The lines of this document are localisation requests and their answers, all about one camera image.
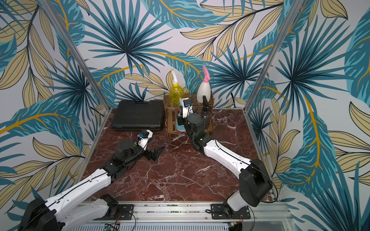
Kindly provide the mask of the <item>black clear spray bottle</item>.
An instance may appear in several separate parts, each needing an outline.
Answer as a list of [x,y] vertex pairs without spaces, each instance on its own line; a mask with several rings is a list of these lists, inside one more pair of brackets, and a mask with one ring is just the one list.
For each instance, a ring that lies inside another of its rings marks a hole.
[[202,108],[201,115],[202,115],[202,119],[204,123],[204,129],[207,130],[210,125],[210,116],[211,116],[210,106],[209,106],[209,102],[206,96],[202,96],[202,99],[203,99],[203,102],[202,102],[203,108]]

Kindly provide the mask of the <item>yellow spray bottle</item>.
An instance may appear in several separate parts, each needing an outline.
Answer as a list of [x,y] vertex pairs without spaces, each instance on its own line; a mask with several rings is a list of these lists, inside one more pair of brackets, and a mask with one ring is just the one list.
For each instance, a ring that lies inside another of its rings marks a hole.
[[173,106],[179,106],[181,104],[180,99],[185,97],[185,92],[183,88],[179,86],[176,74],[173,69],[171,70],[171,74],[172,74],[173,80],[172,80],[172,87],[169,93],[169,98]]

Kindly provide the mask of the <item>white pink spray bottle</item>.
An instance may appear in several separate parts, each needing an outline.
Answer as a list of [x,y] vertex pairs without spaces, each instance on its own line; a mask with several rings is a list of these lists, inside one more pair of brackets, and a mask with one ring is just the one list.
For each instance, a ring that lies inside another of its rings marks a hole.
[[211,77],[205,65],[203,66],[203,74],[204,74],[203,82],[200,84],[197,92],[197,101],[200,104],[203,103],[204,96],[206,97],[207,102],[209,102],[211,99],[211,85],[210,85]]

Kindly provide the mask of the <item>teal round spray bottle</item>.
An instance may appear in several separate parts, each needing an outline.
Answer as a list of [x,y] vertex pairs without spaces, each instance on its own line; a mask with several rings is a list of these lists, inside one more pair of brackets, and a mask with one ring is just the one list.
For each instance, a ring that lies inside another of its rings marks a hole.
[[177,120],[176,120],[176,129],[177,129],[179,132],[185,132],[185,131],[186,131],[185,127],[177,127]]

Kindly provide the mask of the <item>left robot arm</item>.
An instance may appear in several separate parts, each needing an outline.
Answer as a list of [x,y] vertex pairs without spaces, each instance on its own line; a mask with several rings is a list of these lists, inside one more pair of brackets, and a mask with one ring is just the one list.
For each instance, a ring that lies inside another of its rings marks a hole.
[[53,197],[30,202],[18,230],[71,231],[97,218],[115,218],[119,213],[117,202],[109,195],[82,207],[79,204],[122,177],[141,157],[156,161],[165,147],[150,151],[146,147],[148,142],[148,138],[121,141],[112,157],[90,176]]

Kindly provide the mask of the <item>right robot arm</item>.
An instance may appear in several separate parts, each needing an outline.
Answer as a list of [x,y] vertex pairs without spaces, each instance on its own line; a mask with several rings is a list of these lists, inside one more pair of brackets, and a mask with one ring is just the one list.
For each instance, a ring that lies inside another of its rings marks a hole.
[[244,158],[223,146],[205,131],[204,121],[199,113],[180,114],[178,123],[184,125],[195,150],[219,162],[238,178],[239,190],[226,201],[229,209],[239,211],[242,207],[256,207],[262,202],[273,183],[261,160]]

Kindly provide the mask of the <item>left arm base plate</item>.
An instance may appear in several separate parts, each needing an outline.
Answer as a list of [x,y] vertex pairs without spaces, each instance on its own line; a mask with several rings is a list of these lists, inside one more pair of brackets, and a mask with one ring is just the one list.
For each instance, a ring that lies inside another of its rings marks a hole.
[[132,220],[133,210],[133,204],[118,204],[117,206],[114,206],[113,209],[109,208],[106,215],[94,220]]

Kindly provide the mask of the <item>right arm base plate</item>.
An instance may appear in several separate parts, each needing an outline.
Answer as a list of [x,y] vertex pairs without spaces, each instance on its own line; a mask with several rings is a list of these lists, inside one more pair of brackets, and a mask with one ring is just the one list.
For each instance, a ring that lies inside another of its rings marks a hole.
[[250,210],[248,206],[242,207],[238,211],[234,211],[228,204],[226,203],[217,203],[211,204],[208,213],[211,214],[212,219],[220,220],[220,219],[250,219]]

